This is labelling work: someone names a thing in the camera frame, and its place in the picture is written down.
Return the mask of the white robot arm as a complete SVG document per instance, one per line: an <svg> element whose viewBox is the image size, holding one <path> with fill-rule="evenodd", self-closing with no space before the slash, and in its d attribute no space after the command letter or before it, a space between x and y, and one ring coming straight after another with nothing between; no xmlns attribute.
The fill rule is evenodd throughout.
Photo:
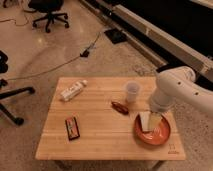
<svg viewBox="0 0 213 171"><path fill-rule="evenodd" d="M213 91L195 83L195 72L187 66L164 70L156 75L156 88L149 98L150 131L161 121L161 115L173 105L175 98L183 100L206 114L213 114Z"/></svg>

